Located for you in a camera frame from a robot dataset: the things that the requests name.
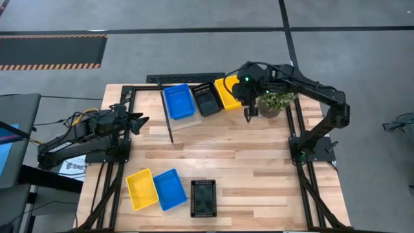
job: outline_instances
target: green plant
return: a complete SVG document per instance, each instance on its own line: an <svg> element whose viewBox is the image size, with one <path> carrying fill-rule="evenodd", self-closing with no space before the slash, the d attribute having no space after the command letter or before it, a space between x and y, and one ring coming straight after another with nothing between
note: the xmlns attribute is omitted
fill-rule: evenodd
<svg viewBox="0 0 414 233"><path fill-rule="evenodd" d="M272 109L282 110L289 106L290 102L295 99L293 93L289 94L276 94L276 93L267 93L263 96L260 96L259 101L265 104L267 107Z"/></svg>

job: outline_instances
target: blue bin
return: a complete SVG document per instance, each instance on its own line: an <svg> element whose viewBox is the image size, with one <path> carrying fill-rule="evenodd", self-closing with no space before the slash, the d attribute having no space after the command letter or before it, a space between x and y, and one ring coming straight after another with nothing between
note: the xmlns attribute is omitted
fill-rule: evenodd
<svg viewBox="0 0 414 233"><path fill-rule="evenodd" d="M192 116L195 112L193 98L187 84L164 89L169 117L174 120Z"/></svg>
<svg viewBox="0 0 414 233"><path fill-rule="evenodd" d="M154 184L163 211L187 201L186 192L175 169L154 177Z"/></svg>

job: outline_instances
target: wooden table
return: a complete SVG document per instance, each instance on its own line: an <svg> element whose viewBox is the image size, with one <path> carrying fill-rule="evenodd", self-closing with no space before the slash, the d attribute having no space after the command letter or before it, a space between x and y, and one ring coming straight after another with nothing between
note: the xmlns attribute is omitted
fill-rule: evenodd
<svg viewBox="0 0 414 233"><path fill-rule="evenodd" d="M121 84L107 85L102 109L119 102L121 88ZM320 104L304 96L300 101L305 125L310 129L323 118ZM223 110L202 118L199 125L173 131L173 144L160 91L138 91L134 112L143 112L149 121L140 135L131 136L132 151L125 164L115 231L307 229L300 184L290 159L285 112L273 119L259 116L248 124L242 109ZM298 127L295 111L293 117ZM337 173L326 162L315 162L314 167L322 199L342 223L349 225ZM190 199L166 212L159 203L134 211L125 177L144 168L153 175L177 169L188 197L191 180L215 179L217 217L191 218ZM80 223L89 215L99 169L100 164L87 168L77 212ZM318 225L314 202L309 199L314 225ZM111 203L106 208L104 226L109 224Z"/></svg>

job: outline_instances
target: plant pot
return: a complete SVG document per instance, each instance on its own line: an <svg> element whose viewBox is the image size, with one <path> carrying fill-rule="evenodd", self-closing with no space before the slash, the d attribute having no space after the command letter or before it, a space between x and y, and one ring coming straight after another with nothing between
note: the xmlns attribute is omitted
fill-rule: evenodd
<svg viewBox="0 0 414 233"><path fill-rule="evenodd" d="M259 110L259 114L266 118L274 118L277 117L280 113L280 109L275 109L273 107L268 107L262 101L259 100L257 103L257 109Z"/></svg>

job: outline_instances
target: hazard stripe tape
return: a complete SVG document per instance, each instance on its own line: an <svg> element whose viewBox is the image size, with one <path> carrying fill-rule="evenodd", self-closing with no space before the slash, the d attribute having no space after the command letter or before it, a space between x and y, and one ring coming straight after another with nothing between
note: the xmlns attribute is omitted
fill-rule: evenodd
<svg viewBox="0 0 414 233"><path fill-rule="evenodd" d="M0 71L39 71L52 69L97 69L99 63L0 65Z"/></svg>
<svg viewBox="0 0 414 233"><path fill-rule="evenodd" d="M39 39L39 38L108 38L107 34L91 35L39 35L39 36L0 36L0 39Z"/></svg>

